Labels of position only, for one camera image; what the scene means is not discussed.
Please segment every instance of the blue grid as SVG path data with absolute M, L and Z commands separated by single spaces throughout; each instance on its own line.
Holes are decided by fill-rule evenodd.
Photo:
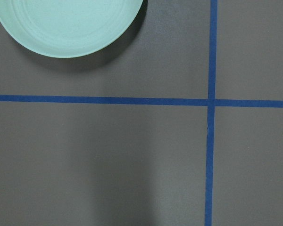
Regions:
M 281 100 L 216 99 L 215 90 L 216 90 L 217 6 L 218 6 L 218 0 L 211 0 L 210 2 L 208 99 L 0 95 L 0 102 L 207 106 L 208 107 L 208 117 L 207 117 L 208 134 L 207 134 L 207 155 L 206 155 L 207 159 L 206 159 L 205 226 L 211 226 L 212 225 L 212 197 L 213 197 L 215 107 L 283 108 L 283 101 Z

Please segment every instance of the vertical blue tape strip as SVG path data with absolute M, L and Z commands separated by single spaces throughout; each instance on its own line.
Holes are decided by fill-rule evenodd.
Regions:
M 208 71 L 208 135 L 206 161 L 205 226 L 212 225 L 213 206 L 213 163 L 214 163 L 214 125 L 216 90 L 216 46 L 217 46 L 217 0 L 211 0 L 209 71 Z

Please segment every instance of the horizontal blue line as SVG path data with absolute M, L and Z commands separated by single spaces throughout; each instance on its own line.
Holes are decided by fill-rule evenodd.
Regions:
M 66 97 L 66 96 L 22 96 L 0 95 L 2 102 L 37 102 L 37 103 L 81 103 L 115 105 L 176 105 L 207 106 L 207 99 L 180 98 L 138 98 L 138 97 Z M 274 107 L 283 108 L 282 100 L 226 100 L 216 99 L 217 107 Z
M 215 100 L 218 107 L 274 107 L 283 108 L 282 100 Z
M 81 103 L 81 104 L 114 104 L 114 105 L 177 105 L 207 106 L 206 99 L 179 98 L 134 98 L 134 97 L 65 97 L 65 96 L 21 96 L 0 95 L 4 102 L 42 102 L 42 103 Z

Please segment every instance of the gray surface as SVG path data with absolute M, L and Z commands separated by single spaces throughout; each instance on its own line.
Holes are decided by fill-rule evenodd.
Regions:
M 216 97 L 283 100 L 283 0 L 218 3 Z
M 26 50 L 0 24 L 0 94 L 207 98 L 209 2 L 145 2 L 119 40 L 77 59 Z
M 0 103 L 0 226 L 202 226 L 206 111 Z
M 283 109 L 216 109 L 213 226 L 283 226 Z

